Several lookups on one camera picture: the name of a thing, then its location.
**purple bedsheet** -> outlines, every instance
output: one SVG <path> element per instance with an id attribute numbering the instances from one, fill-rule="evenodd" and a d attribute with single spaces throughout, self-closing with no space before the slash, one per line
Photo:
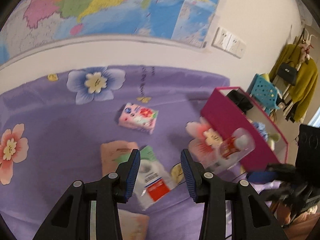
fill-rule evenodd
<path id="1" fill-rule="evenodd" d="M 39 78 L 0 95 L 1 134 L 23 123 L 28 157 L 13 165 L 10 184 L 0 183 L 0 212 L 18 240 L 31 240 L 68 186 L 101 178 L 100 145 L 113 140 L 150 145 L 167 171 L 180 162 L 180 151 L 192 139 L 185 131 L 198 121 L 200 109 L 215 87 L 228 86 L 220 75 L 169 67 L 113 66 L 126 72 L 114 99 L 76 105 L 68 90 L 68 72 L 59 80 Z M 119 127 L 122 107 L 137 97 L 159 111 L 152 135 Z M 142 212 L 133 196 L 119 208 L 150 216 L 147 239 L 196 240 L 203 205 L 189 197 L 185 184 Z"/>

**pink box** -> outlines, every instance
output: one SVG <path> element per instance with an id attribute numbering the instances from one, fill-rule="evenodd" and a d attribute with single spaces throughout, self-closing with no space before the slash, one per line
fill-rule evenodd
<path id="1" fill-rule="evenodd" d="M 158 112 L 148 107 L 127 103 L 119 118 L 119 125 L 152 134 Z"/>

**red flower on package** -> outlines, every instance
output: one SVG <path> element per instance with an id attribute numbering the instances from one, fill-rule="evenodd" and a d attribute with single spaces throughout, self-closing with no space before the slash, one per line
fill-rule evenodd
<path id="1" fill-rule="evenodd" d="M 144 108 L 141 108 L 140 114 L 143 115 L 143 117 L 147 118 L 152 116 L 153 112 L 149 108 L 144 107 Z"/>

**yellow sweater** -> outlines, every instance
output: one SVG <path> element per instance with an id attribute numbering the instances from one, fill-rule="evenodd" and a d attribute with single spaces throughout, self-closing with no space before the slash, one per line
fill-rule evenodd
<path id="1" fill-rule="evenodd" d="M 282 63 L 287 62 L 292 51 L 294 50 L 296 45 L 289 44 L 284 47 L 281 52 L 276 64 L 272 68 L 269 76 L 271 82 L 276 77 L 276 73 L 278 72 L 279 66 Z M 289 65 L 291 67 L 296 67 L 299 62 L 301 48 L 297 47 L 294 53 L 291 56 Z M 289 95 L 292 98 L 293 103 L 298 103 L 298 107 L 294 116 L 294 120 L 298 122 L 307 111 L 309 104 L 311 102 L 312 96 L 315 92 L 316 85 L 318 80 L 318 68 L 313 59 L 309 60 L 309 64 L 307 65 L 305 62 L 302 63 L 300 70 L 298 71 L 297 76 L 297 84 L 295 86 L 291 86 L 289 88 Z"/>

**blue perforated basket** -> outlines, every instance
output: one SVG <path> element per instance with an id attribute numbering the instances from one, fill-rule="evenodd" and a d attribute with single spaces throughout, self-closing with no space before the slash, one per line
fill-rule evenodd
<path id="1" fill-rule="evenodd" d="M 254 98 L 256 98 L 261 105 L 266 108 L 265 111 L 267 113 L 270 113 L 273 109 L 280 109 L 276 105 L 278 93 L 275 86 L 259 74 L 256 74 L 254 78 L 256 82 L 251 91 Z"/>

